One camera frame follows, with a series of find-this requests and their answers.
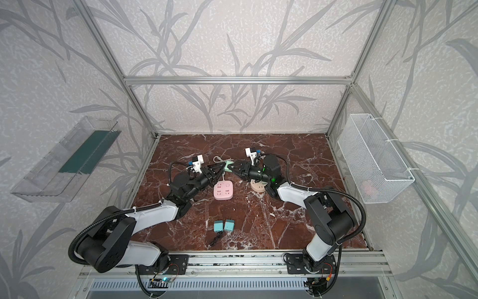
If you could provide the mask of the pink square power strip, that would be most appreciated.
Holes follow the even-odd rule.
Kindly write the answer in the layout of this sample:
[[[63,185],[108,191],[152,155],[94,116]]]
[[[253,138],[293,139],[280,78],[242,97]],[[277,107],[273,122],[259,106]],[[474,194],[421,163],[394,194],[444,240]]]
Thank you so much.
[[[218,201],[227,201],[234,196],[234,184],[230,180],[221,180],[214,186],[214,198]]]

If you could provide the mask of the beige round power strip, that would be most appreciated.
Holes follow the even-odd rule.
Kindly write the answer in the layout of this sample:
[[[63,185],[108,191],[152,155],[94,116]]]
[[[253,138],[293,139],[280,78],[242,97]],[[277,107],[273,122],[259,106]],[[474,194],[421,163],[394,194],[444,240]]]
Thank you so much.
[[[264,193],[265,187],[267,186],[266,182],[251,180],[250,187],[256,193]]]

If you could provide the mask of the teal plug adapter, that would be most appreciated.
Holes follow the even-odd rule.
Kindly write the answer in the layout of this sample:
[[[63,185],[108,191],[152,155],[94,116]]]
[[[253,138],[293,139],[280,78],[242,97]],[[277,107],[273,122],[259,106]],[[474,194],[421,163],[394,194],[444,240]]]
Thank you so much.
[[[224,222],[224,231],[232,232],[235,227],[235,221],[231,219],[226,219]]]
[[[224,231],[224,222],[223,221],[215,221],[214,222],[214,232],[220,233]]]

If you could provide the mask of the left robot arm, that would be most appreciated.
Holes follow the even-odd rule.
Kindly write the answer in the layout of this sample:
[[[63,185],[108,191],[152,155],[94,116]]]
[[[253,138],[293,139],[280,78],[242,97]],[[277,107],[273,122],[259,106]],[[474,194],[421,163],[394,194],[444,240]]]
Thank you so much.
[[[156,204],[131,209],[105,208],[73,239],[68,257],[76,264],[92,266],[99,273],[128,265],[164,271],[171,263],[168,250],[158,244],[137,242],[131,238],[149,227],[184,217],[192,207],[194,197],[208,187],[214,187],[225,166],[221,162],[202,167],[194,178],[187,173],[178,174],[169,184],[170,193]]]

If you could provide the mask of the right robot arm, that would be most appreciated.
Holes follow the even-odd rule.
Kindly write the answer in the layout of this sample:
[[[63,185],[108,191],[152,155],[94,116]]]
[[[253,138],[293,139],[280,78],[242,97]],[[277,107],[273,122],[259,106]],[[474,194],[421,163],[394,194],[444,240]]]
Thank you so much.
[[[350,194],[334,188],[311,188],[293,183],[290,164],[283,173],[275,154],[261,154],[252,160],[240,160],[227,168],[246,181],[266,183],[265,190],[273,198],[304,208],[311,219],[315,236],[303,250],[303,260],[309,267],[325,261],[343,243],[353,239],[365,228],[364,206]]]

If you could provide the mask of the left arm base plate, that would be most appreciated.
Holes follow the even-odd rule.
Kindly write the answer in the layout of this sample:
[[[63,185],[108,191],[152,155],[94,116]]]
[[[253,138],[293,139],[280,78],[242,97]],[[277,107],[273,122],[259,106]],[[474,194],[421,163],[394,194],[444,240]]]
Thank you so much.
[[[140,275],[185,275],[189,262],[187,254],[162,255],[152,266],[138,265]]]

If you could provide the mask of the aluminium front rail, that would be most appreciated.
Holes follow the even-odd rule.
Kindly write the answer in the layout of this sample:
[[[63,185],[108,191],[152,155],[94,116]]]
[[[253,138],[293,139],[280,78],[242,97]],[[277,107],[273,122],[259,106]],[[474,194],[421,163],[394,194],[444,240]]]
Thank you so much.
[[[239,278],[239,277],[318,277],[329,276],[320,274],[288,274],[287,266],[283,261],[286,253],[302,254],[299,250],[217,250],[217,251],[190,251],[173,252],[173,254],[189,255],[189,262],[185,275],[141,275],[155,277],[161,280],[164,277],[172,279],[186,278]],[[344,249],[342,255],[334,253],[337,262],[335,274],[343,277],[388,277],[392,275],[385,254],[380,251],[366,251]]]

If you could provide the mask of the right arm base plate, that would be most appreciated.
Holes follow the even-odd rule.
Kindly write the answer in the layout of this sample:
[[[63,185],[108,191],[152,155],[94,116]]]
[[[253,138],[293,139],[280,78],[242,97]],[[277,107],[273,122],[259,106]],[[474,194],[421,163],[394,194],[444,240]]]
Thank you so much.
[[[320,274],[331,276],[335,274],[337,262],[333,255],[326,255],[320,261],[313,260],[308,254],[283,255],[288,274]]]

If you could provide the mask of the clear plastic wall shelf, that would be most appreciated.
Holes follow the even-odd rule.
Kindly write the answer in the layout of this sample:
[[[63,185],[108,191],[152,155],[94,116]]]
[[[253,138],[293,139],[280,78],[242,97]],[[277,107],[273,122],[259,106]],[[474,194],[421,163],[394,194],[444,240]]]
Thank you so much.
[[[83,117],[11,194],[30,203],[69,203],[121,133],[116,120]]]

